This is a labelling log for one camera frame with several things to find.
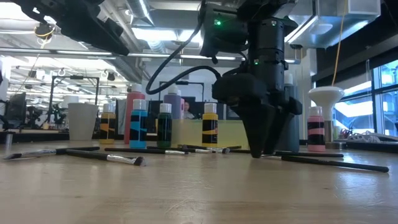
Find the bottle cap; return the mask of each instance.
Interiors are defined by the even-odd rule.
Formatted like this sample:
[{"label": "bottle cap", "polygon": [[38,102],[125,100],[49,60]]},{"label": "bottle cap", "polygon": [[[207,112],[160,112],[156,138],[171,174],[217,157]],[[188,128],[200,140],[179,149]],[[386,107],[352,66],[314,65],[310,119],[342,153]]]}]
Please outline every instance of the bottle cap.
[{"label": "bottle cap", "polygon": [[131,91],[142,92],[142,85],[138,83],[131,84]]},{"label": "bottle cap", "polygon": [[161,103],[160,104],[160,112],[161,113],[172,113],[172,105],[170,103]]},{"label": "bottle cap", "polygon": [[146,110],[146,109],[147,109],[147,102],[146,102],[146,100],[134,99],[134,100],[132,101],[132,109],[133,109],[133,110]]},{"label": "bottle cap", "polygon": [[178,87],[177,87],[177,85],[176,85],[176,84],[171,85],[171,86],[169,87],[168,93],[169,93],[169,94],[175,94],[175,95],[177,95],[177,94],[178,94]]},{"label": "bottle cap", "polygon": [[217,104],[205,103],[205,113],[217,113]]},{"label": "bottle cap", "polygon": [[114,112],[114,107],[113,107],[113,105],[110,104],[110,103],[105,103],[105,104],[104,104],[104,110],[103,110],[103,112],[104,112],[104,113],[113,113],[113,112]]},{"label": "bottle cap", "polygon": [[322,116],[322,107],[321,106],[311,106],[310,107],[310,116]]},{"label": "bottle cap", "polygon": [[285,85],[293,85],[293,74],[285,73]]}]

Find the person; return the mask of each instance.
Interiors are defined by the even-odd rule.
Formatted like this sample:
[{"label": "person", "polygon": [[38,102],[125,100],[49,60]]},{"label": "person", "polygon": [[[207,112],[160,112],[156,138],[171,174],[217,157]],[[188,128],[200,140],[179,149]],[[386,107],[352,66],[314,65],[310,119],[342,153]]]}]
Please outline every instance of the person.
[{"label": "person", "polygon": [[186,101],[184,103],[184,119],[193,119],[195,116],[189,110],[189,103]]}]

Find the black tape stripe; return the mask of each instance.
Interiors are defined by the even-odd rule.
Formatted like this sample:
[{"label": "black tape stripe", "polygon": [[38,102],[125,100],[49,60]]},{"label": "black tape stripe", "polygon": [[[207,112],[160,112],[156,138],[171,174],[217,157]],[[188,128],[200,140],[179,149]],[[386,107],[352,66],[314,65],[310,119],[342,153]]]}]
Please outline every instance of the black tape stripe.
[{"label": "black tape stripe", "polygon": [[147,117],[141,116],[139,127],[140,128],[147,128]]},{"label": "black tape stripe", "polygon": [[140,141],[146,141],[147,140],[147,132],[146,131],[141,130],[139,132],[139,140]]},{"label": "black tape stripe", "polygon": [[217,120],[203,120],[202,121],[202,131],[212,131],[218,127]]},{"label": "black tape stripe", "polygon": [[107,139],[108,138],[108,132],[105,130],[100,130],[99,131],[99,138],[100,139]]},{"label": "black tape stripe", "polygon": [[172,140],[172,119],[161,118],[157,120],[157,140],[171,141]]},{"label": "black tape stripe", "polygon": [[308,130],[317,129],[317,128],[324,128],[324,127],[325,127],[325,122],[308,122],[307,123]]},{"label": "black tape stripe", "polygon": [[131,115],[130,121],[139,121],[140,116],[139,115]]},{"label": "black tape stripe", "polygon": [[108,131],[108,138],[109,139],[114,139],[114,131],[112,131],[112,130]]},{"label": "black tape stripe", "polygon": [[217,139],[218,139],[217,134],[202,134],[201,135],[202,143],[216,144]]},{"label": "black tape stripe", "polygon": [[323,134],[311,134],[308,136],[309,145],[325,145],[325,136]]},{"label": "black tape stripe", "polygon": [[130,129],[130,140],[139,140],[139,131],[136,131],[134,129]]},{"label": "black tape stripe", "polygon": [[116,127],[116,119],[111,118],[109,119],[109,128],[113,129],[114,127]]}]

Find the window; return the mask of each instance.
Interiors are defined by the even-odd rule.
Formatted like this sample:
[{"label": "window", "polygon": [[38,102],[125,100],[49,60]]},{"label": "window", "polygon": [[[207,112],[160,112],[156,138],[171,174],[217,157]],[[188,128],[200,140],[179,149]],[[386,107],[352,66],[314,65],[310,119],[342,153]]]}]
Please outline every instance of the window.
[{"label": "window", "polygon": [[381,98],[383,134],[398,136],[398,91],[383,93]]},{"label": "window", "polygon": [[333,110],[334,124],[354,133],[374,132],[373,101],[371,96],[339,102]]},{"label": "window", "polygon": [[333,110],[335,126],[398,137],[398,60],[372,70],[368,61],[366,68],[365,74],[336,83],[346,94]]},{"label": "window", "polygon": [[380,71],[380,86],[387,87],[398,84],[398,60],[387,63],[379,67]]}]

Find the green paint bottle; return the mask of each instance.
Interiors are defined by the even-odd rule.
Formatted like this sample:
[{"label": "green paint bottle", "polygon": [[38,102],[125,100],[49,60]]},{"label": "green paint bottle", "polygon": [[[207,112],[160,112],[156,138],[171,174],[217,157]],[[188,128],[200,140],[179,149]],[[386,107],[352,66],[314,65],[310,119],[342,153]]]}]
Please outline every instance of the green paint bottle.
[{"label": "green paint bottle", "polygon": [[157,117],[157,146],[171,147],[172,145],[172,105],[160,104],[160,113]]}]

